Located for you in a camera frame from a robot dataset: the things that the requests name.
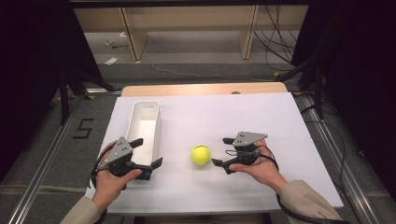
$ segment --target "human hand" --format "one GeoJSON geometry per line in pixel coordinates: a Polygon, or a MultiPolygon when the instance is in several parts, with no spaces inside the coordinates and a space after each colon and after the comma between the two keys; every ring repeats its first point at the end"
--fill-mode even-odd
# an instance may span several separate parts
{"type": "MultiPolygon", "coordinates": [[[[266,148],[267,144],[264,139],[256,142],[256,146],[259,148],[260,154],[272,158],[271,152],[266,148]]],[[[276,169],[274,163],[263,157],[259,157],[251,165],[240,163],[231,164],[230,170],[251,175],[258,182],[273,189],[277,194],[280,193],[287,183],[283,175],[276,169]]]]}
{"type": "MultiPolygon", "coordinates": [[[[116,141],[108,144],[103,150],[112,147],[115,143],[116,141]]],[[[101,162],[105,161],[110,151],[102,158],[101,162]]],[[[108,206],[120,196],[123,187],[126,186],[128,182],[141,174],[142,171],[138,169],[132,170],[122,177],[111,174],[109,170],[99,171],[96,180],[96,192],[92,197],[92,201],[96,204],[100,213],[102,214],[108,206]]]]}

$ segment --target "white container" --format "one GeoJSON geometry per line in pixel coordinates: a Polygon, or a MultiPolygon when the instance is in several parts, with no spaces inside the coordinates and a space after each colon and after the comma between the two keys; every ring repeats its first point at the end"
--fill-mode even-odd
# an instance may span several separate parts
{"type": "Polygon", "coordinates": [[[158,159],[161,134],[160,104],[156,101],[134,103],[126,140],[132,142],[143,138],[143,145],[134,149],[131,158],[136,164],[150,166],[158,159]]]}

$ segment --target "white tabletop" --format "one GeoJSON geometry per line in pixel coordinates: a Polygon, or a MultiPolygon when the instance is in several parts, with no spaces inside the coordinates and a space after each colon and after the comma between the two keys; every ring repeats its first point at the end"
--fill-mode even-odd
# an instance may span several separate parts
{"type": "MultiPolygon", "coordinates": [[[[267,133],[280,172],[303,179],[332,206],[343,206],[290,93],[118,98],[102,148],[124,136],[137,101],[158,101],[163,165],[150,181],[133,180],[108,207],[135,216],[259,213],[279,209],[275,193],[246,174],[226,175],[210,161],[192,164],[190,151],[206,145],[212,158],[227,161],[223,137],[267,133]]],[[[91,197],[94,188],[87,189],[91,197]]]]}

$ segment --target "sleeve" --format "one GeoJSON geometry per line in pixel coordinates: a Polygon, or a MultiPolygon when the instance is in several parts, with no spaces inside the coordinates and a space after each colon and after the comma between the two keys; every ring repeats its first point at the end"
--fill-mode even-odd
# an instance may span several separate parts
{"type": "MultiPolygon", "coordinates": [[[[281,190],[280,201],[291,212],[306,216],[342,220],[332,206],[303,180],[294,180],[281,190]]],[[[291,224],[304,223],[289,217],[291,224]]]]}
{"type": "Polygon", "coordinates": [[[67,213],[61,224],[92,224],[99,220],[100,216],[95,203],[90,198],[83,196],[67,213]]]}

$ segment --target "tennis ball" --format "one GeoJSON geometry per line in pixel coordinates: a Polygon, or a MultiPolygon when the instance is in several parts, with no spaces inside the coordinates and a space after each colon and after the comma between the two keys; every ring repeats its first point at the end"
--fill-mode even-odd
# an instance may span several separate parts
{"type": "Polygon", "coordinates": [[[210,160],[209,148],[203,145],[194,147],[191,151],[191,159],[197,165],[205,165],[210,160]]]}

